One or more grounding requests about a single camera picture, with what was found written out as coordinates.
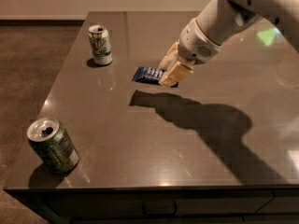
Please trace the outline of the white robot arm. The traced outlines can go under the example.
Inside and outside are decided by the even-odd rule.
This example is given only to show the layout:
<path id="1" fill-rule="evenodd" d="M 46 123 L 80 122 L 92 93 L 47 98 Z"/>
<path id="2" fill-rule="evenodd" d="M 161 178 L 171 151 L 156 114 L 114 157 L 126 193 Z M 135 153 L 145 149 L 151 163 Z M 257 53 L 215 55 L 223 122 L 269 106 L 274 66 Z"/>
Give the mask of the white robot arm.
<path id="1" fill-rule="evenodd" d="M 274 24 L 294 49 L 299 48 L 299 0 L 211 0 L 181 31 L 159 64 L 159 83 L 172 87 L 208 63 L 222 44 L 261 18 Z"/>

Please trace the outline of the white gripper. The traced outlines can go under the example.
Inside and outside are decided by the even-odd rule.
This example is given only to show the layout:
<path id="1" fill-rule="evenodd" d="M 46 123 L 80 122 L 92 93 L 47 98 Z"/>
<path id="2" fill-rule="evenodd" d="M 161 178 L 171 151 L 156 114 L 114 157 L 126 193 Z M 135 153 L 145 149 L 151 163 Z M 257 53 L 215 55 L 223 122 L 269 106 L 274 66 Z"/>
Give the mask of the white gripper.
<path id="1" fill-rule="evenodd" d="M 197 24 L 196 18 L 181 31 L 178 43 L 175 42 L 160 61 L 158 68 L 166 70 L 159 84 L 172 87 L 193 73 L 191 66 L 176 62 L 169 69 L 171 62 L 177 59 L 177 53 L 196 64 L 208 63 L 221 51 L 221 46 L 210 41 Z"/>

